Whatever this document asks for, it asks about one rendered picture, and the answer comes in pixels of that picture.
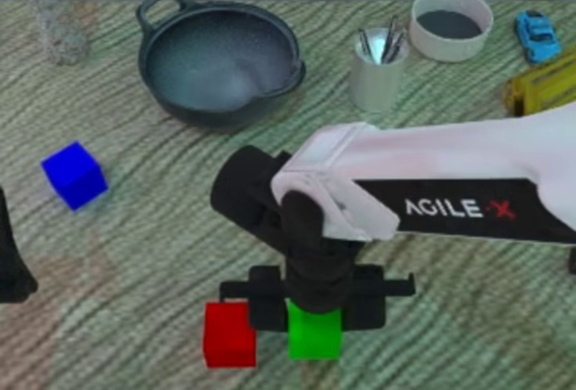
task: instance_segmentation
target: blue toy car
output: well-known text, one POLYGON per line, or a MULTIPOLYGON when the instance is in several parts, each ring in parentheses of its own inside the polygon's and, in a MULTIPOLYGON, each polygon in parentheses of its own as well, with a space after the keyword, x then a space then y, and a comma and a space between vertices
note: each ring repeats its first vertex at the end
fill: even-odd
POLYGON ((532 64, 542 63, 562 50, 552 23, 539 12, 527 10, 518 14, 514 30, 532 64))

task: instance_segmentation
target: blue cube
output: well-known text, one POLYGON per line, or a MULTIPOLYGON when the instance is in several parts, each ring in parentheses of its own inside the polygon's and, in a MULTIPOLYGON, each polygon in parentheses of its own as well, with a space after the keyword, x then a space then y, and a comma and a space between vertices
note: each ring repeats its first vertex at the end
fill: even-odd
POLYGON ((79 142, 41 162, 56 193, 70 210, 77 210, 108 190, 98 162, 79 142))

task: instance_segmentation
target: bottle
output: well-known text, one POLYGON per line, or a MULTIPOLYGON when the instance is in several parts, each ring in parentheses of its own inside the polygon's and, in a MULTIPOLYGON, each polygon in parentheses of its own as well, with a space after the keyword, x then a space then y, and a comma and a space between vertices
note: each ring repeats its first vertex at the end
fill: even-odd
POLYGON ((74 65, 88 53, 88 39, 68 0, 28 0, 38 22, 40 44, 57 65, 74 65))

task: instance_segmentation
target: wood grain surface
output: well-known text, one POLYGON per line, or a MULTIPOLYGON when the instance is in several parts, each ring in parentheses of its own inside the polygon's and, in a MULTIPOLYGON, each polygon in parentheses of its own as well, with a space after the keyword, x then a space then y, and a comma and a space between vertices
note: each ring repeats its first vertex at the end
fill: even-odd
MULTIPOLYGON (((292 362, 285 335, 258 338, 253 370, 207 370, 203 306, 219 282, 280 256, 209 206, 218 169, 246 144, 293 151, 319 127, 382 128, 500 118, 502 83, 527 65, 512 31, 525 7, 576 42, 576 4, 496 3, 481 54, 458 65, 410 54, 386 116, 348 100, 359 26, 409 4, 260 2, 299 37, 308 76, 286 108, 232 135, 170 118, 140 80, 134 3, 82 3, 92 51, 56 68, 41 56, 26 4, 0 4, 0 184, 14 236, 39 279, 22 305, 0 306, 0 389, 566 390, 576 388, 576 279, 567 249, 538 243, 399 235, 361 261, 414 272, 418 294, 389 301, 389 324, 345 335, 338 362, 292 362), (81 141, 110 191, 71 213, 44 158, 81 141)), ((173 10, 170 4, 153 19, 173 10)))

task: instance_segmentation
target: white object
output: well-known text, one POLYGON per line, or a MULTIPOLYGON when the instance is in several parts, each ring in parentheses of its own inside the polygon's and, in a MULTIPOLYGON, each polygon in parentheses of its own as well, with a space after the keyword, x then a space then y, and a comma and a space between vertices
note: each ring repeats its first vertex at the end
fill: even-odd
POLYGON ((396 59, 391 63, 380 64, 388 29, 369 29, 366 35, 373 58, 368 58, 360 40, 356 41, 350 74, 350 96, 352 103, 359 109, 377 113, 390 109, 398 99, 410 48, 408 42, 403 41, 396 59))
POLYGON ((388 240, 400 219, 355 180, 526 178, 543 206, 576 231, 576 103, 522 118, 381 131, 363 123, 314 133, 272 180, 325 214, 323 235, 388 240))
POLYGON ((423 55, 436 61, 459 62, 474 57, 483 48, 494 24, 490 6, 484 0, 415 0, 409 24, 412 45, 423 55), (445 10, 463 14, 475 21, 481 34, 471 39, 445 39, 429 32, 418 22, 427 12, 445 10))

